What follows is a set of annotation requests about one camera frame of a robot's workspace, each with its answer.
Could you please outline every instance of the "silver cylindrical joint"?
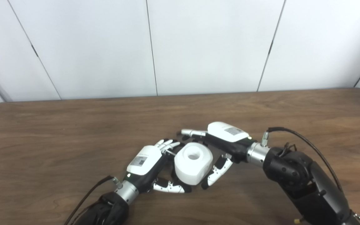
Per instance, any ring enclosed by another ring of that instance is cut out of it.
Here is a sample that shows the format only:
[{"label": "silver cylindrical joint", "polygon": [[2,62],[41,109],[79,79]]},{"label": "silver cylindrical joint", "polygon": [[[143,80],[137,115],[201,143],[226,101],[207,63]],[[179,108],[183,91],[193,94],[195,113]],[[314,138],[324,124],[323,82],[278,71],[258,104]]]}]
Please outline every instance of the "silver cylindrical joint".
[{"label": "silver cylindrical joint", "polygon": [[132,183],[128,181],[123,181],[122,184],[122,188],[116,189],[115,192],[121,196],[127,202],[127,204],[130,205],[130,203],[133,202],[137,197],[138,190]]},{"label": "silver cylindrical joint", "polygon": [[263,147],[260,143],[255,142],[247,150],[247,162],[257,165],[260,168],[263,167],[263,162],[269,149],[270,148]]}]

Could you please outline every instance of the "white hand casing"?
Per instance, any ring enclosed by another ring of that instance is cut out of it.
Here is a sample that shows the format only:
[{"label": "white hand casing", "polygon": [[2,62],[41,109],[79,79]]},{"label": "white hand casing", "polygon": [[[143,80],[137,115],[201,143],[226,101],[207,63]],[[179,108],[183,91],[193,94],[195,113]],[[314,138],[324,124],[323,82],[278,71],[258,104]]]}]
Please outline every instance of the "white hand casing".
[{"label": "white hand casing", "polygon": [[224,122],[212,122],[207,126],[207,133],[228,142],[236,142],[249,137],[249,134]]}]

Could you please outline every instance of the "hole in white object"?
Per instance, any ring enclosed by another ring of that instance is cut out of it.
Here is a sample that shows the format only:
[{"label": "hole in white object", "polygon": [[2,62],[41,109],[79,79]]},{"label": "hole in white object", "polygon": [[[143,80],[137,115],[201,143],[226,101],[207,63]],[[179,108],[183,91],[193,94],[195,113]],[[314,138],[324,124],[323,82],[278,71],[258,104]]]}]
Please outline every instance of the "hole in white object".
[{"label": "hole in white object", "polygon": [[201,150],[198,147],[189,147],[187,149],[187,156],[191,160],[196,160],[201,157]]}]

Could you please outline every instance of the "white fingertip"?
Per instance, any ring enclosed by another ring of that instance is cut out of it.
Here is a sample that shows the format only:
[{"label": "white fingertip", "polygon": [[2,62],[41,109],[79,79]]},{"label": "white fingertip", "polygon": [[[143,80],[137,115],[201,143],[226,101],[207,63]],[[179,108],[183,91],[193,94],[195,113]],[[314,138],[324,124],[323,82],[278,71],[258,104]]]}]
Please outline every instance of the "white fingertip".
[{"label": "white fingertip", "polygon": [[156,144],[155,144],[155,147],[158,147],[160,144],[162,144],[163,143],[163,139],[162,140],[160,140],[160,141],[158,141]]},{"label": "white fingertip", "polygon": [[172,143],[173,142],[173,140],[168,140],[168,141],[166,141],[166,142],[163,142],[162,144],[160,144],[159,146],[158,146],[158,148],[160,148],[160,149],[162,149],[163,147],[165,147],[166,145],[168,145],[168,144],[170,144],[170,143]]},{"label": "white fingertip", "polygon": [[165,147],[163,147],[163,148],[161,149],[161,151],[165,151],[165,150],[168,150],[168,149],[172,149],[172,148],[176,147],[176,146],[179,145],[179,144],[180,144],[180,142],[175,142],[175,143],[172,143],[172,144],[168,144],[168,145],[166,145]]}]

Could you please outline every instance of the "cable connector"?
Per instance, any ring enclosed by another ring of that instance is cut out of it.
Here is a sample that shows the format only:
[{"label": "cable connector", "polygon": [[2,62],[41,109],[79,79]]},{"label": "cable connector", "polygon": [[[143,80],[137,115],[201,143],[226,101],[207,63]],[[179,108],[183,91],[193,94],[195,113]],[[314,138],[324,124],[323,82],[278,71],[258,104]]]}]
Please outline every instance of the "cable connector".
[{"label": "cable connector", "polygon": [[262,147],[266,147],[266,145],[268,145],[268,139],[269,139],[269,132],[265,131],[263,133],[262,141],[261,141],[260,145]]},{"label": "cable connector", "polygon": [[117,177],[113,177],[112,181],[117,186],[117,189],[121,189],[123,187],[123,184],[119,181]]}]

